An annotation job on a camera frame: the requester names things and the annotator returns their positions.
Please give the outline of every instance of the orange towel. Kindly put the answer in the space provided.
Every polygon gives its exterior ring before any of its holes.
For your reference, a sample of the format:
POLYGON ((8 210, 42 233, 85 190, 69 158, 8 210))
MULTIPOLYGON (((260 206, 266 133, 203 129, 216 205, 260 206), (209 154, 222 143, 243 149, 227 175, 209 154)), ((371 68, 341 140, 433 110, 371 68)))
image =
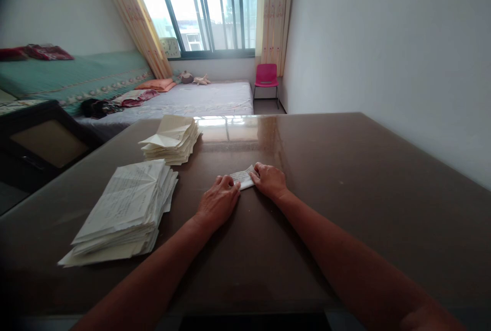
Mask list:
POLYGON ((153 80, 149 80, 149 81, 146 81, 145 83, 138 85, 135 89, 136 90, 153 89, 153 90, 156 90, 157 92, 167 92, 165 90, 166 87, 170 86, 172 83, 173 83, 172 78, 169 78, 169 79, 153 79, 153 80))
POLYGON ((164 92, 170 91, 172 88, 174 88, 177 84, 172 82, 168 86, 165 87, 164 92))

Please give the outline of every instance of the cabinet handle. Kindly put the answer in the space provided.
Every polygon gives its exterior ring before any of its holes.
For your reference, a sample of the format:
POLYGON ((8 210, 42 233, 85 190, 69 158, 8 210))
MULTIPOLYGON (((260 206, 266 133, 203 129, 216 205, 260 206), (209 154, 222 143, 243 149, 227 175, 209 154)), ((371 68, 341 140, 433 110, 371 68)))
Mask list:
POLYGON ((44 170, 44 166, 41 166, 29 156, 22 156, 22 159, 27 163, 31 164, 32 166, 34 166, 35 168, 37 168, 38 170, 44 170))

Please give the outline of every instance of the glossy tabletop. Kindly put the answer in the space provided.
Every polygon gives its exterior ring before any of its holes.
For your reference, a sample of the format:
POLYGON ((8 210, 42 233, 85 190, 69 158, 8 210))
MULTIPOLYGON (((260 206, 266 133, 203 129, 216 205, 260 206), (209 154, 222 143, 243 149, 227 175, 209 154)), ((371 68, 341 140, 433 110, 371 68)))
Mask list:
MULTIPOLYGON (((199 118, 202 136, 156 247, 196 211, 217 175, 256 161, 300 199, 452 306, 491 300, 491 193, 360 113, 199 118)), ((57 261, 117 166, 159 120, 140 120, 0 218, 9 283, 27 315, 88 311, 146 256, 64 269, 57 261)), ((339 306, 310 253, 255 187, 189 268, 170 312, 315 311, 339 306)))

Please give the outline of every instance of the plastic chair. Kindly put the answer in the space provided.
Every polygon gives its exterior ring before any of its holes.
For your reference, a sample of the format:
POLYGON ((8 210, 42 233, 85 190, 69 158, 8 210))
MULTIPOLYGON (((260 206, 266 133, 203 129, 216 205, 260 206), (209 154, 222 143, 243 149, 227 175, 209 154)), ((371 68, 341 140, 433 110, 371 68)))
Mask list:
POLYGON ((276 77, 276 64, 260 64, 257 66, 256 82, 254 83, 254 93, 252 99, 256 96, 256 87, 276 87, 276 107, 280 109, 278 100, 278 78, 276 77))

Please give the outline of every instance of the folded clothes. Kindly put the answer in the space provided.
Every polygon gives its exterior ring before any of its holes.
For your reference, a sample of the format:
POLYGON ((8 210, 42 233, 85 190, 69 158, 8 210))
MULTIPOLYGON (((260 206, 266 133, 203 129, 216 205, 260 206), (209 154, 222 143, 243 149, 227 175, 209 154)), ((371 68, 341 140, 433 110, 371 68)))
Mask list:
POLYGON ((174 83, 172 78, 169 78, 169 79, 153 79, 153 80, 149 80, 149 81, 146 81, 145 83, 138 85, 135 89, 136 90, 153 89, 153 90, 156 90, 157 92, 168 92, 175 85, 176 85, 176 83, 174 83))
POLYGON ((159 92, 153 89, 134 90, 126 92, 124 95, 115 98, 114 100, 112 100, 112 103, 120 107, 137 107, 141 106, 144 101, 147 101, 150 98, 158 95, 159 92))

